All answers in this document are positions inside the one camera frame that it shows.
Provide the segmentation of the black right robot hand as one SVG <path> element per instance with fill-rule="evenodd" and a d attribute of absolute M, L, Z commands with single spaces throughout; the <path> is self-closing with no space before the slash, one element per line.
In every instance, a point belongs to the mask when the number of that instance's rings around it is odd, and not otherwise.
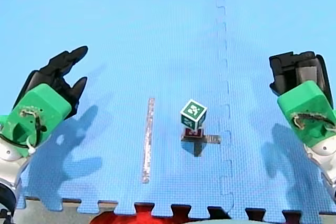
<path fill-rule="evenodd" d="M 275 95 L 280 96 L 306 81 L 313 81 L 333 106 L 327 68 L 321 55 L 313 51 L 299 54 L 290 51 L 269 57 L 269 64 L 274 78 L 269 87 Z"/>

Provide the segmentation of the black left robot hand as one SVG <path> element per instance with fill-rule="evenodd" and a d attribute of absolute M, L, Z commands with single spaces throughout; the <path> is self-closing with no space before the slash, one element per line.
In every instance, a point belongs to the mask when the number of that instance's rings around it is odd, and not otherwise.
<path fill-rule="evenodd" d="M 79 99 L 85 89 L 87 77 L 80 78 L 73 86 L 70 86 L 64 79 L 72 67 L 77 64 L 88 52 L 87 46 L 81 46 L 71 52 L 63 51 L 52 57 L 48 64 L 39 70 L 32 71 L 15 101 L 15 105 L 31 89 L 39 84 L 47 84 L 62 96 L 70 105 L 71 111 L 65 119 L 77 114 Z"/>

